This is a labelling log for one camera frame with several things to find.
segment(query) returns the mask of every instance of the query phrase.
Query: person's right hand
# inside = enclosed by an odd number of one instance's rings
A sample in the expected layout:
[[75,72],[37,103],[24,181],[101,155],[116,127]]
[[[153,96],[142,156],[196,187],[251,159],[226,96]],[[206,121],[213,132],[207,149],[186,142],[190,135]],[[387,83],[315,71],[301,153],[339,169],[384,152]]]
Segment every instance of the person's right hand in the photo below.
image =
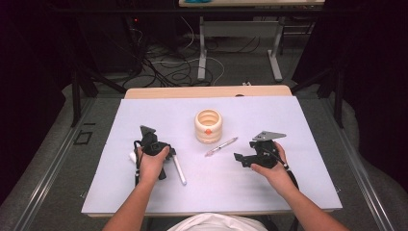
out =
[[140,163],[140,182],[154,183],[160,175],[163,167],[163,161],[165,160],[169,146],[163,148],[163,150],[156,156],[149,156],[142,152],[141,147],[138,147],[138,155]]
[[[285,150],[279,143],[275,142],[275,145],[279,151],[280,158],[284,163],[287,164]],[[273,168],[261,167],[257,164],[252,164],[251,168],[259,174],[265,176],[268,182],[276,189],[276,191],[280,195],[284,195],[285,193],[297,190],[296,186],[291,180],[291,177],[289,177],[288,173],[279,162]]]

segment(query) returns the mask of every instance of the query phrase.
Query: white marker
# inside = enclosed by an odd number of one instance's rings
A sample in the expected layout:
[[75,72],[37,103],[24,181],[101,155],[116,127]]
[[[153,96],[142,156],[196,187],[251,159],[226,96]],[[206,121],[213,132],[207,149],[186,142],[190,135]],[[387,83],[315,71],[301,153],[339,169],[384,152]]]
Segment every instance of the white marker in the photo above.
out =
[[183,171],[180,168],[180,164],[178,163],[177,155],[173,155],[174,164],[176,165],[177,171],[180,176],[181,183],[183,185],[187,185],[186,177],[184,177]]
[[136,154],[135,154],[135,152],[129,153],[129,158],[133,163],[136,164]]

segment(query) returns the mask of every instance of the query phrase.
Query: marker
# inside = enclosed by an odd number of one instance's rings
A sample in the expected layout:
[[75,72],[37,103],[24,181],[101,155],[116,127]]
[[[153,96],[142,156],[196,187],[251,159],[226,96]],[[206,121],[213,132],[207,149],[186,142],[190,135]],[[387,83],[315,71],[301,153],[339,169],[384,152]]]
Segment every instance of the marker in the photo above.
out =
[[206,157],[212,156],[215,152],[218,152],[219,150],[221,150],[222,147],[227,146],[227,145],[229,145],[229,144],[231,144],[231,143],[237,141],[237,139],[238,139],[238,137],[235,137],[235,138],[233,138],[233,139],[231,139],[231,140],[229,140],[229,141],[227,141],[227,142],[221,144],[220,146],[218,146],[218,147],[216,147],[216,148],[214,148],[214,149],[208,151],[208,152],[205,154],[205,156],[206,156]]
[[184,177],[183,171],[180,168],[180,164],[178,163],[177,155],[173,155],[173,161],[174,161],[174,164],[176,165],[177,171],[179,173],[181,183],[183,185],[187,185],[187,180],[186,180],[186,177]]

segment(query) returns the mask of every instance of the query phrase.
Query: black backdrop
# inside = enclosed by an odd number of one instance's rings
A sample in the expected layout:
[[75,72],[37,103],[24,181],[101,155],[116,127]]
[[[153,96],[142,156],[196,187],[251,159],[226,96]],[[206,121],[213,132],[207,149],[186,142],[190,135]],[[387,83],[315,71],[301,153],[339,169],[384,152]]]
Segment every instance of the black backdrop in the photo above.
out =
[[39,1],[2,1],[0,203],[36,154],[70,83]]
[[[408,17],[403,1],[326,0],[325,8],[368,3],[369,25],[346,56],[344,99],[355,110],[360,153],[408,191]],[[344,51],[358,17],[320,18],[293,79],[301,84],[332,64]]]

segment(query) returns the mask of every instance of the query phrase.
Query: table surface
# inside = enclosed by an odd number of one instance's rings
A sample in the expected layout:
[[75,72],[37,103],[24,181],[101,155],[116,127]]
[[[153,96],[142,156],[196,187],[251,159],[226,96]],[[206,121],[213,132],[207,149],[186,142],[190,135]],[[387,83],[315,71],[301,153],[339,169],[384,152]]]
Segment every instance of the table surface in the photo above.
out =
[[267,7],[323,5],[324,0],[212,0],[208,3],[186,3],[179,0],[180,7]]
[[[237,94],[245,97],[234,97]],[[193,118],[206,108],[218,110],[224,118],[222,138],[214,145],[203,144],[194,136]],[[254,155],[248,142],[263,130],[287,134],[279,142],[303,193],[324,210],[342,208],[298,101],[287,87],[198,87],[128,91],[82,213],[111,216],[134,188],[135,165],[129,153],[133,141],[141,139],[140,125],[156,129],[159,141],[176,149],[188,182],[183,186],[174,163],[165,162],[167,179],[157,182],[147,216],[290,212],[264,177],[234,159],[234,152]],[[214,146],[236,136],[238,141],[212,157],[204,157]]]

